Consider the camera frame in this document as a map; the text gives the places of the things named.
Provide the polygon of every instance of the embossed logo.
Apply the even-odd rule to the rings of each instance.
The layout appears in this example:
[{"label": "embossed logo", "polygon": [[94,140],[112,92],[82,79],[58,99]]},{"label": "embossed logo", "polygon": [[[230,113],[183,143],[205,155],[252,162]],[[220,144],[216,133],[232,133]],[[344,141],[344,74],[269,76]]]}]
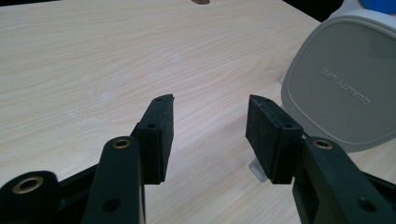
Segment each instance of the embossed logo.
[{"label": "embossed logo", "polygon": [[363,95],[361,92],[358,92],[355,88],[347,84],[343,79],[338,78],[335,74],[333,74],[329,69],[323,68],[321,74],[329,79],[332,83],[334,83],[340,90],[347,92],[352,95],[354,98],[359,100],[362,104],[368,105],[371,103],[370,99],[367,96]]}]

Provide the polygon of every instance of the gray plastic object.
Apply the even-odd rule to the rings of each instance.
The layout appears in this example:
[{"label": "gray plastic object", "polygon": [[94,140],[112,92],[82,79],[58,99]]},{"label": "gray plastic object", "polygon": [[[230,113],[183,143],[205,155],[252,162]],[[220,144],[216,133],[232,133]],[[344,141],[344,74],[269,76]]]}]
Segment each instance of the gray plastic object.
[{"label": "gray plastic object", "polygon": [[356,9],[305,40],[282,85],[286,111],[346,152],[396,136],[396,18]]}]

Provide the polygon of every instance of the blue object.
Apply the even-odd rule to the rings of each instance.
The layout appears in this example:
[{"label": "blue object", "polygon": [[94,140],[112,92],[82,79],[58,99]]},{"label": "blue object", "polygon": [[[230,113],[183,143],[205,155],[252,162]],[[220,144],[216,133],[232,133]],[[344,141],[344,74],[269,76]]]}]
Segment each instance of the blue object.
[{"label": "blue object", "polygon": [[385,14],[396,14],[396,0],[359,0],[366,8]]}]

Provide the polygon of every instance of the bolt hole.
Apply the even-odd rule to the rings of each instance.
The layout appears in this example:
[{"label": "bolt hole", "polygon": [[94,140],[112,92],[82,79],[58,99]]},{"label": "bolt hole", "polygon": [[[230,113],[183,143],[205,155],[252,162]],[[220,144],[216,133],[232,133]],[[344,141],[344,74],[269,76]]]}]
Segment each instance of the bolt hole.
[{"label": "bolt hole", "polygon": [[192,0],[192,2],[198,5],[207,5],[210,3],[210,0]]},{"label": "bolt hole", "polygon": [[314,142],[315,146],[324,148],[324,149],[332,149],[332,144],[328,141],[325,140],[315,140]]},{"label": "bolt hole", "polygon": [[126,140],[126,139],[121,139],[121,140],[113,143],[113,147],[116,148],[116,149],[126,148],[129,145],[131,145],[131,142],[129,140]]},{"label": "bolt hole", "polygon": [[14,186],[12,191],[15,194],[24,194],[32,192],[35,189],[38,189],[44,182],[43,177],[41,176],[31,176],[21,180],[17,185]]},{"label": "bolt hole", "polygon": [[359,198],[358,204],[359,204],[359,207],[361,207],[362,209],[364,209],[368,212],[375,212],[375,210],[376,210],[375,205],[365,198]]},{"label": "bolt hole", "polygon": [[103,204],[103,211],[107,213],[112,213],[117,211],[121,207],[121,200],[119,198],[113,198],[107,200]]}]

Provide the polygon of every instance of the wooden table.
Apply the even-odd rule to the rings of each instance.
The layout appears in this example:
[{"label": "wooden table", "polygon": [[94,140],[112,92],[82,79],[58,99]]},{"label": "wooden table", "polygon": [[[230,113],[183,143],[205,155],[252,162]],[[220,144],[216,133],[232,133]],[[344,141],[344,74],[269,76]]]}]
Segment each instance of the wooden table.
[{"label": "wooden table", "polygon": [[[280,0],[64,0],[0,8],[0,185],[60,180],[98,162],[151,99],[173,93],[166,181],[148,223],[299,223],[291,186],[259,182],[248,96],[280,102],[283,76],[318,22]],[[396,141],[350,154],[396,182]]]}]

